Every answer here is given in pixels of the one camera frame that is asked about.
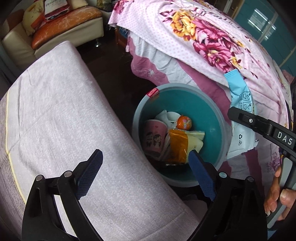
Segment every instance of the human hand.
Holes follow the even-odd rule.
[[[269,192],[264,202],[265,212],[267,216],[269,216],[270,212],[274,212],[276,210],[276,207],[277,207],[276,201],[280,197],[280,201],[283,205],[286,206],[286,209],[279,216],[278,220],[285,219],[285,217],[288,215],[296,199],[296,191],[293,191],[293,190],[283,189],[280,195],[280,187],[279,187],[280,174],[281,174],[281,168],[279,167],[274,174],[272,185],[269,189]]]

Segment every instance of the orange ball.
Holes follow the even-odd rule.
[[[181,130],[190,130],[192,127],[192,120],[188,116],[181,115],[177,120],[177,127]]]

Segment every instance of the orange sofa cushion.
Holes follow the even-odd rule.
[[[101,16],[101,11],[95,7],[85,6],[75,9],[39,28],[33,35],[32,49],[36,50],[54,37]]]

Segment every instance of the yellow fabric trim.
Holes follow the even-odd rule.
[[[15,175],[15,170],[13,168],[13,164],[11,161],[11,157],[10,157],[10,152],[8,150],[8,145],[7,145],[7,139],[8,139],[8,97],[9,97],[9,90],[7,91],[7,95],[6,95],[6,113],[5,113],[5,129],[6,129],[6,137],[5,137],[5,150],[6,150],[6,154],[8,155],[8,160],[10,163],[10,168],[11,168],[11,172],[12,172],[12,176],[13,176],[13,180],[15,182],[15,185],[19,191],[20,196],[22,197],[24,203],[26,204],[26,199],[24,197],[24,195],[22,194],[22,191],[20,189],[20,186],[17,182],[17,177]]]

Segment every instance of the red bag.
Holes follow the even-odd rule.
[[[50,22],[70,11],[70,5],[67,0],[45,0],[44,1],[44,19]]]

